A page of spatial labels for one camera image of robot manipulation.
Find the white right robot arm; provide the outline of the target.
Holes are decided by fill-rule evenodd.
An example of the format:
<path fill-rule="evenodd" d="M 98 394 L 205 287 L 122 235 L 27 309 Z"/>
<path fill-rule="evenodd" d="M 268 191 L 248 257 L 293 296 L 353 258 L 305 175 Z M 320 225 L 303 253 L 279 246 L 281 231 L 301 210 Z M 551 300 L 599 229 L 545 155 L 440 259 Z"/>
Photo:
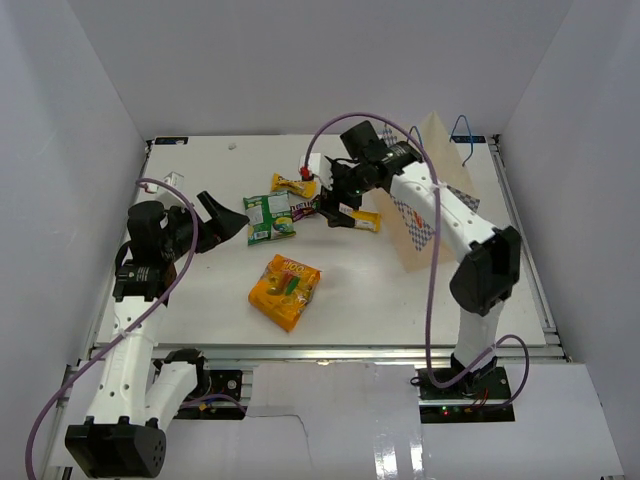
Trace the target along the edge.
<path fill-rule="evenodd" d="M 388 144 L 371 122 L 361 123 L 340 137 L 346 158 L 314 154 L 308 148 L 299 162 L 303 179 L 321 184 L 320 213 L 330 227 L 351 228 L 355 221 L 342 205 L 358 209 L 365 193 L 382 189 L 407 204 L 434 230 L 432 255 L 446 243 L 458 263 L 449 290 L 460 308 L 458 339 L 451 355 L 451 378 L 440 380 L 432 369 L 430 383 L 452 387 L 472 399 L 488 385 L 486 370 L 501 344 L 497 326 L 506 301 L 520 279 L 522 238 L 512 226 L 499 228 L 472 211 L 437 177 L 435 166 L 420 142 L 408 131 Z"/>

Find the yellow snack bar wrapper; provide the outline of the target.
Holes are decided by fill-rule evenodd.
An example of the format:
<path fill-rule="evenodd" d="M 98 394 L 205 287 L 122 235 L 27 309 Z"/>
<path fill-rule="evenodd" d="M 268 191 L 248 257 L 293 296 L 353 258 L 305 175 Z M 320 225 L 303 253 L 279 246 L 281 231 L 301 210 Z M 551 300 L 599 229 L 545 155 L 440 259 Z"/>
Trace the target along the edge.
<path fill-rule="evenodd" d="M 353 208 L 341 204 L 339 206 L 341 213 L 346 214 L 354 220 L 354 228 L 372 233 L 378 233 L 381 226 L 381 215 L 377 212 L 368 212 L 362 210 L 354 210 Z"/>

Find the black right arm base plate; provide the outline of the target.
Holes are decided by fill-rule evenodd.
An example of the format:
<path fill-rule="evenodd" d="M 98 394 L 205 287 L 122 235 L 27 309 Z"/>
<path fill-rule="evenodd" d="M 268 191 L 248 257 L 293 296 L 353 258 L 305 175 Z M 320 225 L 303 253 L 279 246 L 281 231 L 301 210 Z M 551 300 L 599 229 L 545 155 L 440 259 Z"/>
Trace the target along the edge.
<path fill-rule="evenodd" d="M 428 424 L 510 423 L 516 420 L 512 405 L 501 406 L 511 397 L 503 367 L 495 367 L 479 380 L 457 383 L 447 389 L 434 386 L 426 369 L 410 380 L 418 389 L 420 420 Z"/>

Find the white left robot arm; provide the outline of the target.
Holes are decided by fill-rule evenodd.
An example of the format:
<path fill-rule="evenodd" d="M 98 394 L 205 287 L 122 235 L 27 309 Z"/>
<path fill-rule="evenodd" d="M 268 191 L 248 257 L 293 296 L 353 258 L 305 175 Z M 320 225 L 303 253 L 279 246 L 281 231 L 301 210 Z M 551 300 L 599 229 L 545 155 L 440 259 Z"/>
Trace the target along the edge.
<path fill-rule="evenodd" d="M 175 264 L 233 238 L 247 216 L 234 212 L 206 191 L 198 200 L 209 213 L 159 200 L 129 208 L 128 241 L 116 261 L 113 341 L 104 359 L 97 392 L 79 425 L 65 434 L 65 446 L 84 474 L 94 479 L 155 478 L 161 472 L 169 424 L 188 399 L 205 396 L 211 374 L 194 348 L 171 352 L 148 380 L 156 337 L 170 292 L 181 274 Z"/>

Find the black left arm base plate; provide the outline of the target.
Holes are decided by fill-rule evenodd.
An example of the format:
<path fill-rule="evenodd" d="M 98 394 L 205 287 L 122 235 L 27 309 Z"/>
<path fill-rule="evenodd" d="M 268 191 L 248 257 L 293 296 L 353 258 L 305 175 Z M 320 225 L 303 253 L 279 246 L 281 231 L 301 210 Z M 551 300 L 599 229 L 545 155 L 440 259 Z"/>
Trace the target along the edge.
<path fill-rule="evenodd" d="M 241 370 L 205 370 L 204 383 L 189 393 L 176 420 L 243 420 L 245 413 L 237 406 L 242 402 L 243 372 Z"/>

